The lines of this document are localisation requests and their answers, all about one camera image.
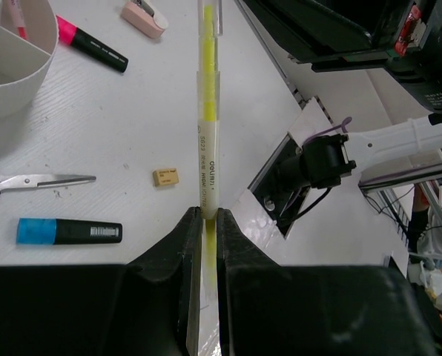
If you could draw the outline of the yellow highlighter pen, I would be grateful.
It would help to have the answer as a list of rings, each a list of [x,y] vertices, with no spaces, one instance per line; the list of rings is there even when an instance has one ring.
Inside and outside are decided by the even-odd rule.
[[[217,230],[220,207],[220,70],[218,39],[222,35],[222,2],[198,1],[198,162],[202,216],[202,282],[206,297],[201,322],[202,355],[220,355],[217,302]]]

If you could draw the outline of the pink pen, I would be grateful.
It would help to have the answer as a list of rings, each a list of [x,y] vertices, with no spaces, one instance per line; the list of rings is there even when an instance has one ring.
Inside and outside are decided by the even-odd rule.
[[[26,30],[26,24],[24,21],[24,14],[23,9],[21,6],[21,3],[19,0],[5,0],[4,1],[8,13],[10,14],[10,18],[13,22],[14,27],[16,28],[18,35],[22,38],[27,40],[27,30]]]

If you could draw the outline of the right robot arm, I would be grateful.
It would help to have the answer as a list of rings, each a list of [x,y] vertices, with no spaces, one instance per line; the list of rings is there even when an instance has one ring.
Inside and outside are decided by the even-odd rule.
[[[248,1],[271,37],[317,73],[384,69],[428,115],[318,136],[274,166],[271,193],[319,188],[442,148],[442,1]],[[379,266],[279,266],[218,217],[224,355],[442,355],[409,284]]]

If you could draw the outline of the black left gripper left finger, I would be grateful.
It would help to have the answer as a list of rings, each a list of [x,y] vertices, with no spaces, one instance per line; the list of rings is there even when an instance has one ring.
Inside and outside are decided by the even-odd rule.
[[[135,260],[0,266],[0,355],[196,355],[202,218]]]

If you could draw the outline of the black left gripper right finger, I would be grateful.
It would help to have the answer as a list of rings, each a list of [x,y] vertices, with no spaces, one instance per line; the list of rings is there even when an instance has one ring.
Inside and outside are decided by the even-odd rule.
[[[282,266],[217,215],[224,355],[440,355],[412,287],[384,266]]]

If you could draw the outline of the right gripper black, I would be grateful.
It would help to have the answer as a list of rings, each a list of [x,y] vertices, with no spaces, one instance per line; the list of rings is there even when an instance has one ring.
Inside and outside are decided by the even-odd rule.
[[[442,119],[442,1],[247,1],[275,42],[317,73],[383,68]]]

